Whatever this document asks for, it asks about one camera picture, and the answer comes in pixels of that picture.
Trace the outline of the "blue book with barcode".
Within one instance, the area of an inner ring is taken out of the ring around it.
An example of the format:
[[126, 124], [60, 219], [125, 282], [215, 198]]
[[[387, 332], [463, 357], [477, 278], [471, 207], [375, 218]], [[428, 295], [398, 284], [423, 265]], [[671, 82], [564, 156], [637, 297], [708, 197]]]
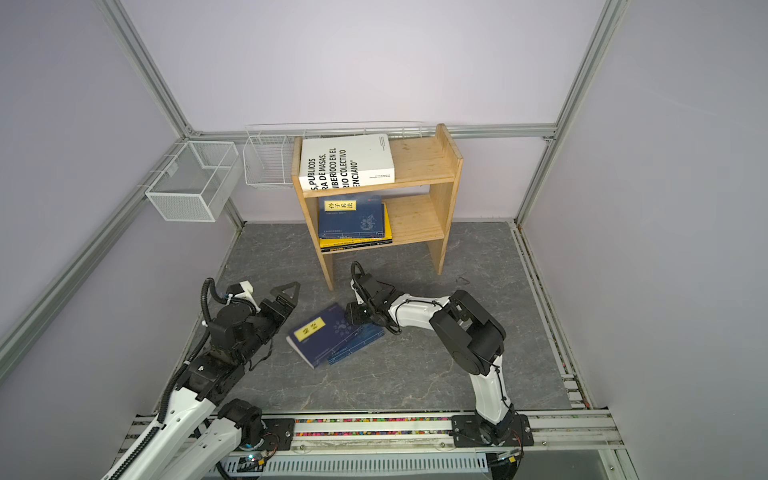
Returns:
[[319, 203], [320, 239], [383, 238], [384, 207], [378, 195], [330, 197]]

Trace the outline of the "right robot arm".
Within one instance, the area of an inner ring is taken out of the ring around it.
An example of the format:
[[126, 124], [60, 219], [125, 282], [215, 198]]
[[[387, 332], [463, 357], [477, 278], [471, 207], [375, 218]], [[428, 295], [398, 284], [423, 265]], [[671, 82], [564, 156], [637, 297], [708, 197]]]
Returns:
[[373, 324], [399, 335], [405, 327], [434, 332], [453, 360], [470, 375], [475, 417], [483, 445], [502, 445], [512, 435], [516, 416], [502, 375], [506, 331], [468, 291], [418, 297], [354, 273], [355, 300], [346, 317], [354, 325]]

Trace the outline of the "white book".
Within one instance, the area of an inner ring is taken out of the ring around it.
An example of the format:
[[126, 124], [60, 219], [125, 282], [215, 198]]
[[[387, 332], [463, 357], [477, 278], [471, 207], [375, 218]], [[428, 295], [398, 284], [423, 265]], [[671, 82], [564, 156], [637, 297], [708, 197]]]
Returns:
[[369, 134], [303, 140], [298, 180], [304, 191], [394, 183], [389, 138]]

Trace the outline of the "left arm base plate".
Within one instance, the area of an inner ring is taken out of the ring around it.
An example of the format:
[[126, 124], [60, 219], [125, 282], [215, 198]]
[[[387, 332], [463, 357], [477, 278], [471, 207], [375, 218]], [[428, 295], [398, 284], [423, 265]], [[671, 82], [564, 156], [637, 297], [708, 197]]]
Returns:
[[295, 420], [288, 417], [266, 418], [242, 426], [234, 425], [234, 450], [275, 453], [288, 451], [294, 438]]

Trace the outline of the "blue book with yellow label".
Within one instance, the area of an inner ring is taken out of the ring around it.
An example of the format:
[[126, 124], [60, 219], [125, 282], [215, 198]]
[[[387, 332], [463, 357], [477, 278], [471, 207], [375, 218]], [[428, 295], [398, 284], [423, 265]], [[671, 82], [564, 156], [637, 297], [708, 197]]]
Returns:
[[359, 329], [347, 320], [346, 310], [333, 303], [292, 330], [286, 341], [307, 365], [315, 369], [351, 340]]

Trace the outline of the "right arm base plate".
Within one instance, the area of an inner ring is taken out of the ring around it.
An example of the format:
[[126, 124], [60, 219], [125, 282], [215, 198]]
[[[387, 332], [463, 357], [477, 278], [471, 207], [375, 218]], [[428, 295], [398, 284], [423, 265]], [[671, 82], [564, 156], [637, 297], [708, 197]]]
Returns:
[[535, 440], [526, 415], [508, 413], [493, 424], [477, 413], [451, 417], [449, 434], [456, 447], [530, 447]]

